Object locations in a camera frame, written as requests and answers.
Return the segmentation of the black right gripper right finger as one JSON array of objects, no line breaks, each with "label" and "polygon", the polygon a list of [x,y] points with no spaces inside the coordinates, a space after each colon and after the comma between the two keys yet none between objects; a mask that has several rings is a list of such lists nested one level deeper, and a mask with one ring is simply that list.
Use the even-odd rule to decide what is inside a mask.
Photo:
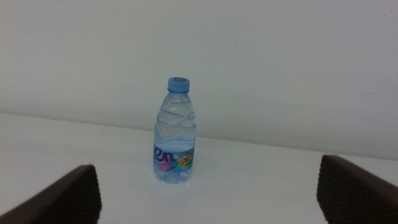
[{"label": "black right gripper right finger", "polygon": [[397,224],[397,186],[340,156],[322,156],[317,201],[328,223]]}]

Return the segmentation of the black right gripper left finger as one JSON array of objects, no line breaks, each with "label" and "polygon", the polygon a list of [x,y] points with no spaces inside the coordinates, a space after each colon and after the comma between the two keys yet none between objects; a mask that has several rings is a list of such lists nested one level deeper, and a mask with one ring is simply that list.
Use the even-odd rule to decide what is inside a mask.
[{"label": "black right gripper left finger", "polygon": [[101,209],[95,166],[82,165],[1,215],[1,223],[97,224]]}]

